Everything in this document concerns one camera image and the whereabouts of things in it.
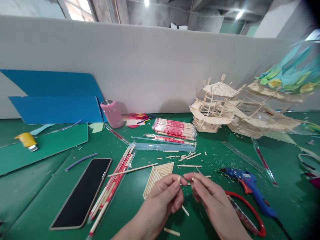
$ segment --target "blue glue gun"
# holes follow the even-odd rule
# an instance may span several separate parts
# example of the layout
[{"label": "blue glue gun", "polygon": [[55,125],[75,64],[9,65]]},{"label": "blue glue gun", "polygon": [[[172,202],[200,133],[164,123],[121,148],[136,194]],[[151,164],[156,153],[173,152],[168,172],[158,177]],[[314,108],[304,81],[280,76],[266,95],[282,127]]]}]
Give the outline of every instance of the blue glue gun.
[{"label": "blue glue gun", "polygon": [[276,213],[274,212],[272,207],[270,207],[270,204],[264,198],[260,190],[257,188],[255,184],[257,179],[253,174],[234,168],[223,168],[219,170],[230,178],[239,180],[244,187],[245,194],[252,193],[252,196],[257,202],[263,215],[269,218],[277,218]]}]

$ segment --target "clear plastic ruler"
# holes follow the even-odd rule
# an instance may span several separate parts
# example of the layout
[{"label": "clear plastic ruler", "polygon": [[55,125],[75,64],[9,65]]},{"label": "clear plastic ruler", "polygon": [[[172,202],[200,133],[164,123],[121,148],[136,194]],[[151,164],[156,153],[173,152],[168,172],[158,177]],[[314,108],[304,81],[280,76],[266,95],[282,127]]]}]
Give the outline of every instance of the clear plastic ruler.
[{"label": "clear plastic ruler", "polygon": [[248,157],[243,152],[241,152],[240,150],[238,150],[237,148],[235,148],[233,145],[231,145],[226,141],[222,141],[221,143],[225,145],[227,148],[229,148],[232,152],[237,154],[239,157],[241,157],[243,160],[245,160],[247,163],[249,163],[252,167],[257,169],[259,172],[264,173],[264,170],[265,170],[264,167],[259,163],[257,163],[256,161],[254,161],[251,157]]}]

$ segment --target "wooden model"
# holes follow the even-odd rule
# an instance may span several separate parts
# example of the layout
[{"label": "wooden model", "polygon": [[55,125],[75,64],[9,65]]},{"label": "wooden model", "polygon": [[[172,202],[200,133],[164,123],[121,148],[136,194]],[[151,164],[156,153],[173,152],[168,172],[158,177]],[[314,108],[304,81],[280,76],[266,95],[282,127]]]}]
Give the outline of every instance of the wooden model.
[{"label": "wooden model", "polygon": [[203,90],[206,92],[204,100],[196,98],[190,106],[193,114],[193,124],[198,132],[216,133],[222,124],[230,124],[234,118],[234,113],[228,111],[226,106],[231,98],[235,97],[245,86],[235,90],[230,85],[223,83],[225,74],[221,81],[208,85],[203,82]]},{"label": "wooden model", "polygon": [[[258,81],[248,86],[242,99],[232,99],[225,107],[234,113],[234,119],[227,126],[235,133],[258,139],[269,131],[292,131],[303,121],[283,115],[292,105],[298,104],[307,96],[286,94],[278,89],[260,85]],[[277,100],[278,111],[267,106],[270,100]]]},{"label": "wooden model", "polygon": [[157,167],[152,167],[146,188],[143,192],[143,198],[146,199],[149,195],[151,189],[153,188],[153,185],[159,181],[164,176],[167,176],[168,174],[172,173],[174,162],[163,164]]}]

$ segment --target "pink thermos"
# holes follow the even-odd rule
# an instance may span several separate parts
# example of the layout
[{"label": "pink thermos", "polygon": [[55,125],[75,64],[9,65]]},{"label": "pink thermos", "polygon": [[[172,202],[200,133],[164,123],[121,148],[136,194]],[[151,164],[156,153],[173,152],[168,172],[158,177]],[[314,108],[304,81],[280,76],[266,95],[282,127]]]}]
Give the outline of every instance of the pink thermos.
[{"label": "pink thermos", "polygon": [[100,107],[102,108],[111,127],[118,128],[123,125],[123,118],[115,101],[105,100],[100,104]]}]

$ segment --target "phone screen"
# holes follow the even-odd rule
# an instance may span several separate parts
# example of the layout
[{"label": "phone screen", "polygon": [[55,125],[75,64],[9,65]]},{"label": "phone screen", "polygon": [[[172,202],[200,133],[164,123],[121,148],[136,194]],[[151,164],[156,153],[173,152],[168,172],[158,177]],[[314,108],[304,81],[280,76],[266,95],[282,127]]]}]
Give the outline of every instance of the phone screen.
[{"label": "phone screen", "polygon": [[51,230],[75,229],[83,226],[107,176],[110,164],[110,158],[91,160],[51,225]]}]

